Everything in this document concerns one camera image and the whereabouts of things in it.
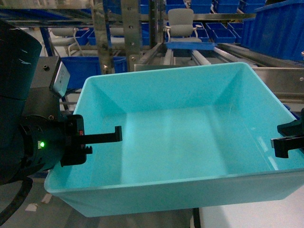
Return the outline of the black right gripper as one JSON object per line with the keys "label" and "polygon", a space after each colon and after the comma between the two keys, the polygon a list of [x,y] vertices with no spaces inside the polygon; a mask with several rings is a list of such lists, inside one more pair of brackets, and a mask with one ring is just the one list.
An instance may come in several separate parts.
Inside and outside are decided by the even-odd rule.
{"label": "black right gripper", "polygon": [[290,150],[304,147],[304,122],[294,120],[277,126],[277,131],[284,137],[271,139],[271,147],[278,158],[288,158]]}

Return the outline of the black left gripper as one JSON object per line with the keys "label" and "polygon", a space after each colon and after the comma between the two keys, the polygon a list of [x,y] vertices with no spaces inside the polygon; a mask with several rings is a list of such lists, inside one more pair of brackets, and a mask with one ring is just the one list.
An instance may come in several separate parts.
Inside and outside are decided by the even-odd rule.
{"label": "black left gripper", "polygon": [[[47,120],[41,116],[22,117],[20,132],[24,140],[24,158],[21,168],[25,171],[52,169],[57,163],[62,166],[80,165],[86,156],[93,153],[86,144],[115,143],[123,140],[122,127],[116,126],[114,133],[85,135],[81,115],[68,115],[60,121]],[[83,136],[78,144],[73,137]]]}

